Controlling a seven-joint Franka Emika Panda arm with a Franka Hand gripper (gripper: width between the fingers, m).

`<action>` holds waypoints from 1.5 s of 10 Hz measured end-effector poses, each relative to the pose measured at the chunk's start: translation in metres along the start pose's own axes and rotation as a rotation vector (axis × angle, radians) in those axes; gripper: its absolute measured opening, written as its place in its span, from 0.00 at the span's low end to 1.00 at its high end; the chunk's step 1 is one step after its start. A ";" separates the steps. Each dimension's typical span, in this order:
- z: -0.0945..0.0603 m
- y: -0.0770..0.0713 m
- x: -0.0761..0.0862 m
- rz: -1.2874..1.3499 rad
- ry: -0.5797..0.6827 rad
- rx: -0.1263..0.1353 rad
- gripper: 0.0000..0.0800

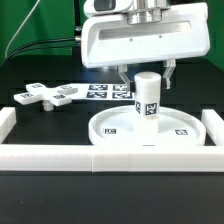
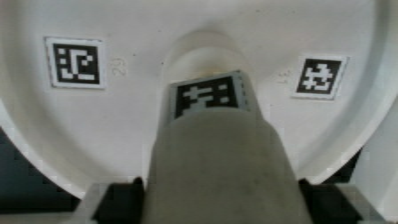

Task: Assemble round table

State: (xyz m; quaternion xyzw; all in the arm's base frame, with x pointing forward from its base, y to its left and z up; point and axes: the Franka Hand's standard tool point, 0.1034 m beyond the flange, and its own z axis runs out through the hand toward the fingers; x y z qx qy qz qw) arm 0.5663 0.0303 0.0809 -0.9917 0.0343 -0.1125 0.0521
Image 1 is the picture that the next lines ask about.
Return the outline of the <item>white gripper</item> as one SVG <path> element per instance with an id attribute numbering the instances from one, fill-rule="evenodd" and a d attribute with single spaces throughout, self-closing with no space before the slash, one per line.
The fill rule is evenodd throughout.
<path id="1" fill-rule="evenodd" d="M 118 66 L 129 92 L 134 83 L 126 75 L 128 64 L 165 61 L 164 88 L 171 87 L 176 60 L 204 56 L 210 48 L 205 3 L 173 5 L 159 22 L 130 24 L 123 10 L 99 12 L 82 28 L 81 56 L 87 68 Z"/>

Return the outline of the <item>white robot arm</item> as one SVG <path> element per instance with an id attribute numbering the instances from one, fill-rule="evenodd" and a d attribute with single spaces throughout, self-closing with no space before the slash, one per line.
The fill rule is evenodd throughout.
<path id="1" fill-rule="evenodd" d="M 81 34 L 87 68 L 115 66 L 131 92 L 129 64 L 162 61 L 165 86 L 176 61 L 204 56 L 210 49 L 204 2 L 172 5 L 169 0 L 87 0 Z"/>

